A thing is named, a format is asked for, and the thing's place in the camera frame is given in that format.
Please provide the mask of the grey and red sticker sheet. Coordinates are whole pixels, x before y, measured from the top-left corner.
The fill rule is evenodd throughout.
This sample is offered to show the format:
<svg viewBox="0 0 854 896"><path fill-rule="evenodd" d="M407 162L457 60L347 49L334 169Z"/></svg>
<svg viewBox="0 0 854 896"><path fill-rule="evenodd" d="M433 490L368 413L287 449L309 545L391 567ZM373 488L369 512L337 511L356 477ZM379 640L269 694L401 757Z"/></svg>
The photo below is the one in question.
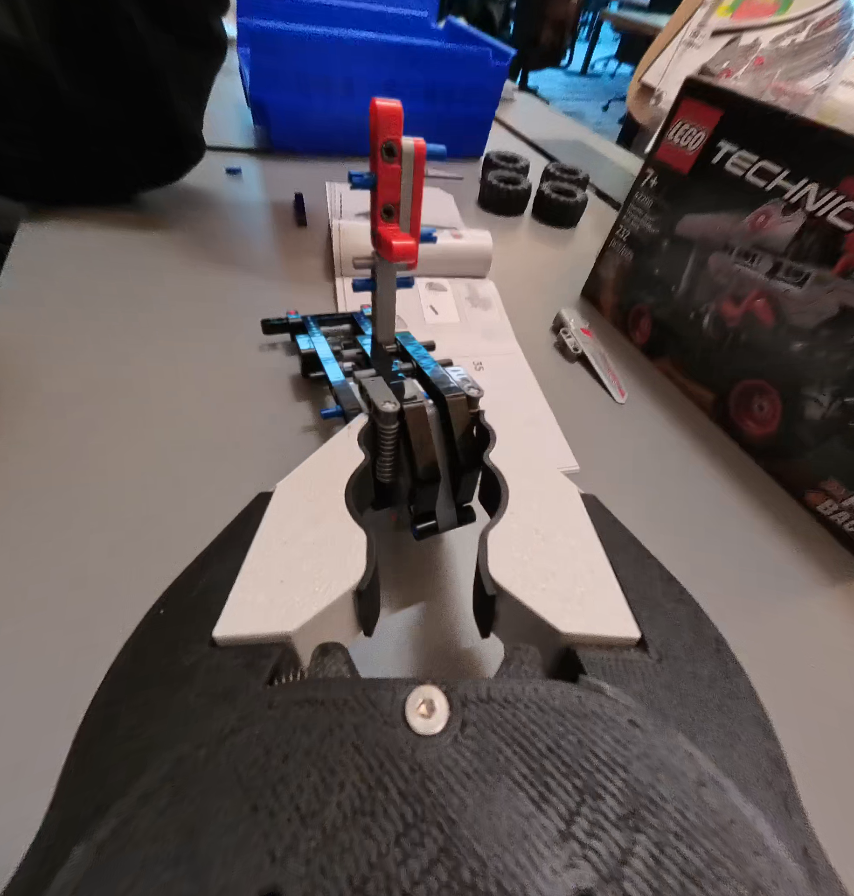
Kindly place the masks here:
<svg viewBox="0 0 854 896"><path fill-rule="evenodd" d="M719 2L697 76L747 94L819 92L854 44L854 1Z"/></svg>

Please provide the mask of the black toy set box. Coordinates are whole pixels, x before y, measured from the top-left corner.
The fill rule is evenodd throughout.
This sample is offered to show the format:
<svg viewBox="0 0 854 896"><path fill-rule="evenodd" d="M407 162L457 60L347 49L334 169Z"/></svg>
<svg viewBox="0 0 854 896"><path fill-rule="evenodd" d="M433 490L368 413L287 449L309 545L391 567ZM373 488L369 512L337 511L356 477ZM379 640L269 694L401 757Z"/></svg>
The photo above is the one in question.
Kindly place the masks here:
<svg viewBox="0 0 854 896"><path fill-rule="evenodd" d="M583 297L854 554L854 134L686 79Z"/></svg>

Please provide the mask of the grey desk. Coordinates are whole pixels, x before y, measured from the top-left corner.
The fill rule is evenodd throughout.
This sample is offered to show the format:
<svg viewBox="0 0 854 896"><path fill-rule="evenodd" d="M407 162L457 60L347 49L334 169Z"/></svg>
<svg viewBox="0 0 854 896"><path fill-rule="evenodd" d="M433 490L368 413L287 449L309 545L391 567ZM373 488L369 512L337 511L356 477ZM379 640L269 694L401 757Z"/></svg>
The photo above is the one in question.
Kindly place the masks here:
<svg viewBox="0 0 854 896"><path fill-rule="evenodd" d="M130 633L327 433L258 321L332 307L325 183L361 163L236 153L235 105L213 96L222 132L178 185L26 218L0 277L0 891ZM590 307L626 404L553 349L612 207L591 196L575 232L494 218L477 161L443 169L464 219L493 231L491 277L576 481L727 639L854 894L854 557Z"/></svg>

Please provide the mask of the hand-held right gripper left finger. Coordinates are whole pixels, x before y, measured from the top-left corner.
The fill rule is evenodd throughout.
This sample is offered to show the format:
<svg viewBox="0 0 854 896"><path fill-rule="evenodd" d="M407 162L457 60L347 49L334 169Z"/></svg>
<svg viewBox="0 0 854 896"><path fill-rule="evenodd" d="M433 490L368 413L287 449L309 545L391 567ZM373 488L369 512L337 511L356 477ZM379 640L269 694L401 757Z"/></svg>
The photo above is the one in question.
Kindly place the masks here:
<svg viewBox="0 0 854 896"><path fill-rule="evenodd" d="M372 436L360 414L276 485L215 623L217 645L313 651L375 632Z"/></svg>

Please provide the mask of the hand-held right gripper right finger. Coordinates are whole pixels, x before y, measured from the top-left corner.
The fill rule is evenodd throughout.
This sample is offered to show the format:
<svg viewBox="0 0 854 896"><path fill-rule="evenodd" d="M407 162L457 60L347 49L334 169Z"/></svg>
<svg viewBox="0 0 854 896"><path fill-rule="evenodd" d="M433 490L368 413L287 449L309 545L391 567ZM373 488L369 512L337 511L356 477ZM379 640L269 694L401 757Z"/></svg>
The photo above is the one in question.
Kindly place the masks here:
<svg viewBox="0 0 854 896"><path fill-rule="evenodd" d="M631 649L643 634L579 487L524 442L506 447L476 421L479 534L473 617L479 636L540 651Z"/></svg>

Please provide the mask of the open instruction booklet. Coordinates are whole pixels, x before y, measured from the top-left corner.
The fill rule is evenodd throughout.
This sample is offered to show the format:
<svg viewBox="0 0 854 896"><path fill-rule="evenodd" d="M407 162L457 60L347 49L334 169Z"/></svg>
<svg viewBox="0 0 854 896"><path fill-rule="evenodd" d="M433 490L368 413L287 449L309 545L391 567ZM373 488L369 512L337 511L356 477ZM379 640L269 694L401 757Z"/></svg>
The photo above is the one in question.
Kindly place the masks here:
<svg viewBox="0 0 854 896"><path fill-rule="evenodd" d="M480 404L502 448L563 473L578 471L488 277L491 234L466 226L455 198L434 186L424 189L422 225L436 232L436 241L421 245L414 286L398 291L397 328L434 342L435 354L468 371L484 390Z"/></svg>

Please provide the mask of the black and blue brick chassis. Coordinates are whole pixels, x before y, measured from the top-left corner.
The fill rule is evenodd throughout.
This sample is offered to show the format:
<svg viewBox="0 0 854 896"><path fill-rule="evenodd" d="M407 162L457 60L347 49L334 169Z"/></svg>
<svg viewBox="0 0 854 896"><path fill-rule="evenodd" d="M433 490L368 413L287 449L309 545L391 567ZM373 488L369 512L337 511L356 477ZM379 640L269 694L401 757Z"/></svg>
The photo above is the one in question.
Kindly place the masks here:
<svg viewBox="0 0 854 896"><path fill-rule="evenodd" d="M433 342L396 321L399 293L416 285L421 247L437 240L421 212L427 164L443 161L445 147L405 134L397 99L373 98L368 121L368 169L348 174L350 187L369 196L369 249L354 262L365 275L352 280L366 303L288 312L262 320L261 329L288 336L301 376L326 385L332 404L323 419L367 418L371 506L401 506L422 541L476 520L484 392L462 367L437 358Z"/></svg>

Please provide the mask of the grey and red panel piece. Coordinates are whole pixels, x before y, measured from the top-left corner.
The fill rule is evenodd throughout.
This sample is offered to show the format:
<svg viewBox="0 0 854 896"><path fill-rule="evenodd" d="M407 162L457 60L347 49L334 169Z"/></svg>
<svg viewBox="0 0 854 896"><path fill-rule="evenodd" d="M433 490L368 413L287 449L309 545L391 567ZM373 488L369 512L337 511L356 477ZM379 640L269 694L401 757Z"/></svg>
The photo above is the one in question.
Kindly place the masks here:
<svg viewBox="0 0 854 896"><path fill-rule="evenodd" d="M551 331L562 357L589 369L618 405L626 403L625 385L588 321L576 310L562 308L555 314Z"/></svg>

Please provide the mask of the person's black clothing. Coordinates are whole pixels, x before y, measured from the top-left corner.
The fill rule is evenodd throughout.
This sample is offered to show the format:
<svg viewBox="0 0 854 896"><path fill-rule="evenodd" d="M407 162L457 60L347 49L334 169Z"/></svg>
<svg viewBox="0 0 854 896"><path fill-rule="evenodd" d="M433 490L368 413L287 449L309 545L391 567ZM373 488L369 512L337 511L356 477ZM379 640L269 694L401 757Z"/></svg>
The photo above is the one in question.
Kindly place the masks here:
<svg viewBox="0 0 854 896"><path fill-rule="evenodd" d="M0 198L119 205L206 151L224 1L0 2Z"/></svg>

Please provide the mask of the blue storage bin with tag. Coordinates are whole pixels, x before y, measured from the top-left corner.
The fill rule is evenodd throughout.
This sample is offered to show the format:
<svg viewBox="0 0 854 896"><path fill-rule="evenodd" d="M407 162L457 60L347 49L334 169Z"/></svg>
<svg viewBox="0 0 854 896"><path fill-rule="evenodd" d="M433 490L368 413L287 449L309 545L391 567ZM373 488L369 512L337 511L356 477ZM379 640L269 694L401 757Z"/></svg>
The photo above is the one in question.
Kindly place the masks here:
<svg viewBox="0 0 854 896"><path fill-rule="evenodd" d="M236 50L256 135L273 151L364 156L375 97L404 132L454 160L483 154L514 49L439 2L236 3Z"/></svg>

